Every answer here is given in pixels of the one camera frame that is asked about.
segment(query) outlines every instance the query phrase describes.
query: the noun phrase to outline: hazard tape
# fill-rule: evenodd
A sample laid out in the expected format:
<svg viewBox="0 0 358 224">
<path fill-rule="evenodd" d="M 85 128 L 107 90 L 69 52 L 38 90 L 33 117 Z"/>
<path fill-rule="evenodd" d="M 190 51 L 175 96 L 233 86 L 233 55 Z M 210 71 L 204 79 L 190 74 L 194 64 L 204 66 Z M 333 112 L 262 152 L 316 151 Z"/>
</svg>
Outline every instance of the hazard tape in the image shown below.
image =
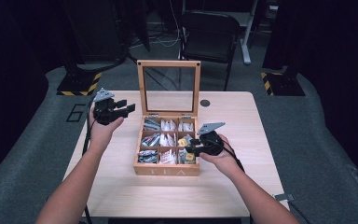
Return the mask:
<svg viewBox="0 0 358 224">
<path fill-rule="evenodd" d="M 101 78 L 101 73 L 97 74 L 95 78 L 92 80 L 89 89 L 86 91 L 57 91 L 57 95 L 66 95 L 66 96 L 74 96 L 74 95 L 91 95 L 95 88 L 97 87 L 98 81 Z"/>
<path fill-rule="evenodd" d="M 282 73 L 269 73 L 269 74 L 278 75 L 278 76 L 282 75 Z M 274 92 L 272 91 L 271 85 L 269 84 L 267 73 L 261 73 L 261 77 L 263 78 L 264 87 L 266 88 L 267 94 L 273 96 Z"/>
</svg>

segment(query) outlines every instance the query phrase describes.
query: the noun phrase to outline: metal part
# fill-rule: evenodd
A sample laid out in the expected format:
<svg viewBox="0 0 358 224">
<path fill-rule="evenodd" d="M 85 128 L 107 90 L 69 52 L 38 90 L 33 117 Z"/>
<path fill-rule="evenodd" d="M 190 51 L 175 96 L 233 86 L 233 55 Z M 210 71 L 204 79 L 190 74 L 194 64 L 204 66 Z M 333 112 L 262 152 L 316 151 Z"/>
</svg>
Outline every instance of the metal part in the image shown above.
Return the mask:
<svg viewBox="0 0 358 224">
<path fill-rule="evenodd" d="M 293 194 L 272 194 L 272 197 L 274 197 L 278 202 L 280 201 L 290 202 L 295 199 L 295 196 L 293 196 Z"/>
<path fill-rule="evenodd" d="M 105 90 L 104 88 L 101 88 L 100 91 L 97 91 L 97 94 L 95 95 L 94 97 L 94 102 L 100 102 L 102 100 L 106 100 L 106 99 L 109 99 L 109 98 L 112 98 L 114 97 L 115 95 L 110 92 L 110 91 L 107 91 Z"/>
<path fill-rule="evenodd" d="M 199 129 L 197 134 L 202 135 L 202 134 L 210 133 L 210 132 L 216 130 L 217 128 L 222 127 L 225 124 L 226 124 L 225 122 L 206 123 L 206 124 L 202 125 L 202 127 Z"/>
</svg>

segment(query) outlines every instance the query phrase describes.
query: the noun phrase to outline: wooden table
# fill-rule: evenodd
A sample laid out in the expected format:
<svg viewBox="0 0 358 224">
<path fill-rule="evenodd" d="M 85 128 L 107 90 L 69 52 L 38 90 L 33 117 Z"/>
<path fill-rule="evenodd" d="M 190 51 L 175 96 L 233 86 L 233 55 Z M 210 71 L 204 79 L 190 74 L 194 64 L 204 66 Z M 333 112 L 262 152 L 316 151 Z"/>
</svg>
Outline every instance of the wooden table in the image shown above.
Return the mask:
<svg viewBox="0 0 358 224">
<path fill-rule="evenodd" d="M 92 217 L 248 217 L 249 211 L 228 178 L 200 160 L 200 176 L 136 175 L 133 170 L 142 109 L 140 92 L 113 91 L 137 108 L 114 132 L 103 154 L 88 208 Z M 244 91 L 201 91 L 199 125 L 225 122 L 216 130 L 228 139 L 246 173 L 270 194 L 283 193 L 255 99 Z M 65 176 L 81 158 L 84 126 Z"/>
</svg>

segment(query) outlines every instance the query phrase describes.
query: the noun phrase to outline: item in compartment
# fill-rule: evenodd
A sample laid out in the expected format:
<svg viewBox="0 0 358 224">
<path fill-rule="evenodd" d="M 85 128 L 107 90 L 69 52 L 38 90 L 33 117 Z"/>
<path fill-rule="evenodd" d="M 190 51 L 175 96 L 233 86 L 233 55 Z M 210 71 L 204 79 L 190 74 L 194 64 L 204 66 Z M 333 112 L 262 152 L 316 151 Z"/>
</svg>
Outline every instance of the item in compartment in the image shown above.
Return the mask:
<svg viewBox="0 0 358 224">
<path fill-rule="evenodd" d="M 159 145 L 161 147 L 167 147 L 168 146 L 168 139 L 167 137 L 165 136 L 164 133 L 162 133 L 160 136 L 159 136 Z"/>
<path fill-rule="evenodd" d="M 175 147 L 176 146 L 176 141 L 171 137 L 170 134 L 167 133 L 167 139 L 168 139 L 168 146 L 169 147 Z"/>
<path fill-rule="evenodd" d="M 178 159 L 180 164 L 185 164 L 187 151 L 185 149 L 179 149 Z"/>
<path fill-rule="evenodd" d="M 178 126 L 179 132 L 194 132 L 194 125 L 193 123 L 183 123 L 182 121 L 179 122 Z"/>
<path fill-rule="evenodd" d="M 196 156 L 194 153 L 189 153 L 187 150 L 179 149 L 179 163 L 180 164 L 195 164 L 196 163 Z"/>
<path fill-rule="evenodd" d="M 158 153 L 156 150 L 140 151 L 138 154 L 138 162 L 155 163 L 157 161 L 157 155 Z"/>
<path fill-rule="evenodd" d="M 173 122 L 173 120 L 170 120 L 170 131 L 175 131 L 176 130 L 176 124 L 175 122 Z"/>
<path fill-rule="evenodd" d="M 153 133 L 152 135 L 143 138 L 141 144 L 144 147 L 153 147 L 157 144 L 158 140 L 159 140 L 159 134 Z"/>
<path fill-rule="evenodd" d="M 190 145 L 191 139 L 193 139 L 193 137 L 191 137 L 190 134 L 186 134 L 183 138 L 178 140 L 178 146 L 186 147 L 186 146 Z"/>
<path fill-rule="evenodd" d="M 162 164 L 176 164 L 176 156 L 172 153 L 172 149 L 166 152 L 159 153 L 159 163 Z"/>
<path fill-rule="evenodd" d="M 196 164 L 196 155 L 192 152 L 187 152 L 185 156 L 185 164 Z"/>
<path fill-rule="evenodd" d="M 161 120 L 161 130 L 165 132 L 175 131 L 176 124 L 173 120 L 165 121 L 164 119 Z"/>
<path fill-rule="evenodd" d="M 145 122 L 144 122 L 144 131 L 159 131 L 160 127 L 158 122 L 149 119 L 149 118 L 145 118 Z"/>
<path fill-rule="evenodd" d="M 159 136 L 159 145 L 161 147 L 175 147 L 176 146 L 176 134 L 174 133 L 174 138 L 172 138 L 172 136 L 170 134 L 167 133 L 167 135 L 165 135 L 165 133 L 162 133 Z"/>
</svg>

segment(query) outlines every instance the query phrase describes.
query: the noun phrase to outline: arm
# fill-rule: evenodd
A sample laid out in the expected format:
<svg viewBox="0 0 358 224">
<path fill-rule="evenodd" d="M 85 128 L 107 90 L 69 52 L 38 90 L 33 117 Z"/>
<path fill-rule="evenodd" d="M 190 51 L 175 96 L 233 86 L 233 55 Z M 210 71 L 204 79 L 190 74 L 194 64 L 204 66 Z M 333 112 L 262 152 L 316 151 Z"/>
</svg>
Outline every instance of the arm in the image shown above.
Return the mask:
<svg viewBox="0 0 358 224">
<path fill-rule="evenodd" d="M 220 134 L 220 137 L 228 142 L 225 136 Z M 233 152 L 232 148 L 226 143 L 224 147 Z M 298 223 L 293 214 L 258 186 L 225 150 L 218 156 L 200 153 L 200 157 L 213 163 L 220 172 L 232 181 L 252 214 L 255 223 Z"/>
<path fill-rule="evenodd" d="M 112 138 L 113 131 L 123 120 L 119 118 L 103 126 L 94 122 L 93 116 L 90 116 L 89 122 L 93 125 L 87 152 L 48 198 L 36 223 L 78 223 L 86 208 L 101 157 Z"/>
</svg>

